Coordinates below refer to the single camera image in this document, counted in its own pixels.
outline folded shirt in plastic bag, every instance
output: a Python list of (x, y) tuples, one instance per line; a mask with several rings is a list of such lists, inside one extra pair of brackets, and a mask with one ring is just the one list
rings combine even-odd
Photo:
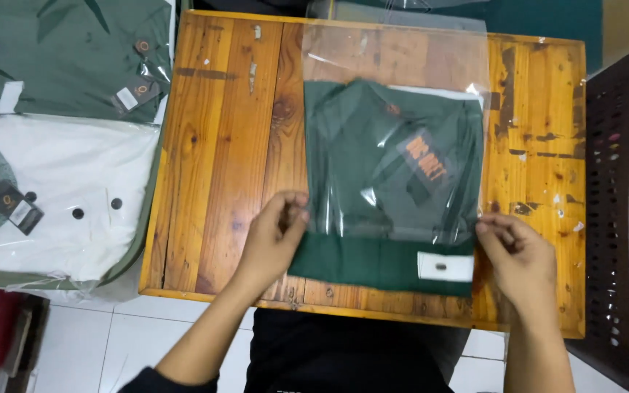
[(133, 238), (159, 128), (0, 115), (0, 271), (99, 280)]
[(0, 113), (154, 121), (172, 17), (165, 0), (0, 0)]
[(312, 218), (289, 274), (471, 295), (482, 107), (409, 90), (305, 82)]

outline folded green shirt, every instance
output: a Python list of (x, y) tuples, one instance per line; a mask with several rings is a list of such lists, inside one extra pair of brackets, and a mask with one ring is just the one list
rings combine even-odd
[[(169, 91), (171, 17), (164, 0), (0, 0), (4, 112), (152, 122)], [(142, 99), (140, 75), (154, 84)], [(6, 89), (20, 82), (16, 100)]]
[(470, 296), (479, 101), (306, 82), (305, 114), (312, 218), (289, 274)]

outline hand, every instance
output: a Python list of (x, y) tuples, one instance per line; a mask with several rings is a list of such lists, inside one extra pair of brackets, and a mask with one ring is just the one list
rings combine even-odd
[(308, 195), (279, 192), (252, 220), (233, 281), (255, 297), (283, 277), (308, 226)]
[(497, 286), (520, 317), (554, 317), (557, 310), (555, 247), (511, 215), (485, 214), (479, 219), (476, 232), (494, 266)]

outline stack of packaged shirts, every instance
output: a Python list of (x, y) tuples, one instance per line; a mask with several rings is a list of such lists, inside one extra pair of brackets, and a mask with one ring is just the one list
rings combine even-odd
[(169, 93), (167, 0), (0, 0), (0, 271), (98, 282), (135, 238)]

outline white label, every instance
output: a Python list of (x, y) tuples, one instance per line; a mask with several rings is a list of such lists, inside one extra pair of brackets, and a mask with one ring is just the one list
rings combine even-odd
[(1, 91), (0, 114), (15, 113), (14, 108), (18, 104), (18, 97), (23, 92), (23, 82), (7, 82)]
[(416, 268), (422, 280), (472, 282), (475, 257), (417, 252)]
[(21, 222), (24, 218), (26, 218), (26, 214), (31, 211), (31, 206), (26, 203), (26, 201), (21, 201), (16, 209), (13, 209), (13, 213), (11, 213), (11, 217), (9, 218), (14, 225), (21, 225)]
[(135, 99), (130, 90), (127, 87), (123, 87), (118, 93), (115, 94), (120, 102), (123, 103), (125, 108), (130, 111), (132, 108), (135, 108), (138, 104), (138, 100)]

